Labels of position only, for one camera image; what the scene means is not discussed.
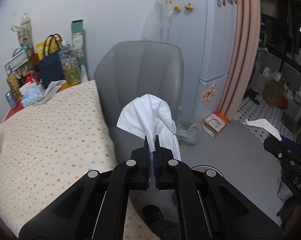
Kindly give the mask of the white paper napkin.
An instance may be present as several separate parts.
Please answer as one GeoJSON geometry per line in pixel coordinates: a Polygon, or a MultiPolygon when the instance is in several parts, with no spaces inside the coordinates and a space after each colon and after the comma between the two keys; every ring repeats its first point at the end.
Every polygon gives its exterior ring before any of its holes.
{"type": "Polygon", "coordinates": [[[168,103],[155,95],[145,94],[123,107],[116,126],[141,139],[147,139],[150,152],[155,151],[155,138],[161,147],[172,151],[181,161],[176,124],[168,103]]]}

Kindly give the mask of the white tissue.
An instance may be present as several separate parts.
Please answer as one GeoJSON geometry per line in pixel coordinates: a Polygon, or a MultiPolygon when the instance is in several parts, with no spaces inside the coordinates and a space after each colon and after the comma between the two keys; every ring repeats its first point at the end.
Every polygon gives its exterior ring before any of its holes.
{"type": "Polygon", "coordinates": [[[250,127],[257,127],[262,128],[266,130],[269,134],[271,134],[273,137],[275,137],[278,141],[282,141],[281,135],[277,128],[275,128],[268,120],[262,118],[257,120],[249,121],[248,119],[245,119],[243,122],[243,125],[250,126],[250,127]]]}

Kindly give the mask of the brown cardboard box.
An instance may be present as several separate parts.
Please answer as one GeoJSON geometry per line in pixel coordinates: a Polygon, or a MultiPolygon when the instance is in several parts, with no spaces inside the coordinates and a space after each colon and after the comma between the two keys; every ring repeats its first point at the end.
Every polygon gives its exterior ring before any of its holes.
{"type": "Polygon", "coordinates": [[[271,80],[263,92],[263,100],[269,107],[277,107],[283,93],[284,87],[279,82],[271,80]]]}

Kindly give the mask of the person's black shoe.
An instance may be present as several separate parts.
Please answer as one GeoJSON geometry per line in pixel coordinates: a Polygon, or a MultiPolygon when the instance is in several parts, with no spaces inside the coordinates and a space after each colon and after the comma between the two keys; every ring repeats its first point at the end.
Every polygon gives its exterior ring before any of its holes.
{"type": "Polygon", "coordinates": [[[162,240],[179,240],[179,225],[163,217],[155,205],[146,205],[142,209],[142,218],[150,230],[162,240]]]}

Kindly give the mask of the orange white cardboard box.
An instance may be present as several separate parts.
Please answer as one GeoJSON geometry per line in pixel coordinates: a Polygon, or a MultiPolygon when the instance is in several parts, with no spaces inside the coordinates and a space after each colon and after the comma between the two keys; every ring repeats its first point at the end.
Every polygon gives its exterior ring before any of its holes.
{"type": "Polygon", "coordinates": [[[217,111],[202,120],[203,130],[212,138],[215,138],[228,123],[229,119],[217,111]]]}

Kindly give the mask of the grey upholstered chair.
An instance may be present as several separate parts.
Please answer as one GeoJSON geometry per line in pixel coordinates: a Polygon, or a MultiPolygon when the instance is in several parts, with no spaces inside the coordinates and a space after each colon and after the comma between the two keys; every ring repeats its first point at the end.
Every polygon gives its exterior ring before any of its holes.
{"type": "Polygon", "coordinates": [[[118,163],[144,145],[144,139],[116,126],[123,107],[135,98],[145,94],[161,98],[168,103],[176,122],[183,83],[183,59],[177,46],[152,41],[120,42],[101,60],[94,79],[118,163]]]}

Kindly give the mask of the floral cream tablecloth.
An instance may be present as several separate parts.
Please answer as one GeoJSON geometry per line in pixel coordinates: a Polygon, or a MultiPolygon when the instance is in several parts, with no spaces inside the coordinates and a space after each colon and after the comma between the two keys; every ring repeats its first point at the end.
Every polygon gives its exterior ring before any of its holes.
{"type": "Polygon", "coordinates": [[[95,81],[22,109],[0,136],[0,218],[14,236],[89,170],[116,166],[95,81]]]}

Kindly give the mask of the pink curtain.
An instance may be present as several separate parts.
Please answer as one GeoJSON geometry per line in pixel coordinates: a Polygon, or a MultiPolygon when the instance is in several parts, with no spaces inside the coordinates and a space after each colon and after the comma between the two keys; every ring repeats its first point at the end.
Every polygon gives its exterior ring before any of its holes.
{"type": "Polygon", "coordinates": [[[261,26],[260,0],[237,0],[237,23],[229,74],[218,112],[232,120],[252,74],[261,26]]]}

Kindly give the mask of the large tea bottle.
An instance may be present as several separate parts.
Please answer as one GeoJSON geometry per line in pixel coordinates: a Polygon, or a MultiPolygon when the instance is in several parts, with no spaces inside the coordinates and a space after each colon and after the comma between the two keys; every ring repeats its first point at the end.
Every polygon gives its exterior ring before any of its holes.
{"type": "Polygon", "coordinates": [[[58,52],[65,79],[69,86],[81,83],[81,72],[77,62],[76,50],[66,40],[61,42],[62,48],[58,52]]]}

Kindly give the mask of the blue tissue pack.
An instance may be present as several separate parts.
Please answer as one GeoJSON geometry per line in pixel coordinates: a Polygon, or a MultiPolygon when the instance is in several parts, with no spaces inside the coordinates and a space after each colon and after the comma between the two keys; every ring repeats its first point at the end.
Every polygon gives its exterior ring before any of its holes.
{"type": "Polygon", "coordinates": [[[19,92],[23,96],[21,104],[24,108],[26,108],[42,100],[42,98],[44,98],[45,89],[41,85],[33,82],[23,85],[19,89],[19,92]]]}

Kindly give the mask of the yellow snack bag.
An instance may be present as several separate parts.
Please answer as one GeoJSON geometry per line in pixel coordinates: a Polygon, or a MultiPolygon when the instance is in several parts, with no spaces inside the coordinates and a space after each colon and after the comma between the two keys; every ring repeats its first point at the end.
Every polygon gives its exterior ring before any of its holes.
{"type": "Polygon", "coordinates": [[[49,38],[47,41],[42,41],[36,45],[36,51],[38,54],[39,61],[43,59],[44,55],[48,56],[48,52],[54,53],[61,47],[61,41],[59,37],[56,38],[58,45],[56,45],[54,40],[52,42],[50,42],[50,40],[51,38],[49,38]]]}

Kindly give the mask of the blue soda can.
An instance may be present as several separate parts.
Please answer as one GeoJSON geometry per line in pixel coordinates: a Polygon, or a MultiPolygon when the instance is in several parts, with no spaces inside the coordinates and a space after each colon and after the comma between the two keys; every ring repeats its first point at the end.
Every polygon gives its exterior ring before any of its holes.
{"type": "Polygon", "coordinates": [[[13,92],[10,90],[5,94],[5,98],[10,106],[11,109],[14,109],[17,107],[18,102],[13,94],[13,92]]]}

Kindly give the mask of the green tall box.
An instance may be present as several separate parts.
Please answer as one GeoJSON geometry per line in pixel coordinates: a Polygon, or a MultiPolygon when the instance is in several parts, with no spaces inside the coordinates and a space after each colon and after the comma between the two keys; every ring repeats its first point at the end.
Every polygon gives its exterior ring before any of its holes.
{"type": "Polygon", "coordinates": [[[75,20],[71,23],[72,46],[76,51],[78,64],[84,65],[86,63],[86,55],[84,49],[84,29],[83,20],[75,20]]]}

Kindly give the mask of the small tea bottle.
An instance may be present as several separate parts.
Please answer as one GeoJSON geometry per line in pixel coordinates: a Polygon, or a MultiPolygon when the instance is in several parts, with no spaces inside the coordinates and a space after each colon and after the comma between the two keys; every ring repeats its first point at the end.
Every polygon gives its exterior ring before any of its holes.
{"type": "Polygon", "coordinates": [[[13,72],[11,72],[7,76],[6,81],[7,81],[7,84],[9,86],[10,90],[12,91],[15,99],[17,101],[22,100],[23,96],[19,91],[19,82],[18,82],[18,79],[17,79],[16,75],[13,72]]]}

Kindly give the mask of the white tote bag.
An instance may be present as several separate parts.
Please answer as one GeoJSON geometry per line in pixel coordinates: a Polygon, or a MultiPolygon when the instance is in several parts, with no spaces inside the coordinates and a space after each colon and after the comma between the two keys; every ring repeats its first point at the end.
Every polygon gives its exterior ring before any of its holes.
{"type": "Polygon", "coordinates": [[[17,34],[20,47],[27,46],[34,53],[31,18],[27,12],[22,16],[20,25],[12,25],[10,30],[17,34]]]}

